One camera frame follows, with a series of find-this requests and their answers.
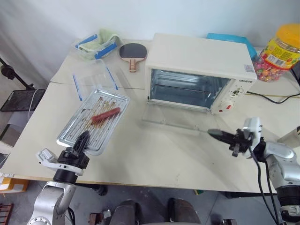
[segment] hot dog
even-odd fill
[[[110,116],[116,115],[121,111],[120,107],[114,108],[110,111],[104,112],[102,114],[99,114],[97,116],[92,116],[91,120],[93,123],[104,120]]]

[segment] floor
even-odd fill
[[[31,217],[34,201],[44,181],[31,181],[25,193],[0,195],[0,203],[14,203],[9,225],[25,225]],[[236,219],[238,225],[271,225],[272,219],[261,197],[228,199],[216,191],[195,195],[193,190],[161,187],[133,187],[109,185],[108,193],[99,196],[96,191],[78,187],[70,207],[75,212],[77,225],[87,225],[91,212],[110,209],[112,212],[124,200],[140,203],[145,223],[164,222],[169,198],[189,201],[196,209],[203,225],[216,225],[219,218]]]

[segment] toaster oven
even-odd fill
[[[245,44],[155,34],[145,65],[148,103],[212,114],[234,108],[257,80]]]

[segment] baking tray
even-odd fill
[[[90,132],[90,140],[85,153],[95,156],[100,155],[124,114],[129,101],[130,98],[126,96],[106,90],[96,89],[92,91],[62,130],[57,138],[57,143],[65,147],[72,147],[77,137],[82,132],[88,130]],[[92,116],[99,115],[116,107],[121,108],[120,113],[97,124],[92,123]]]

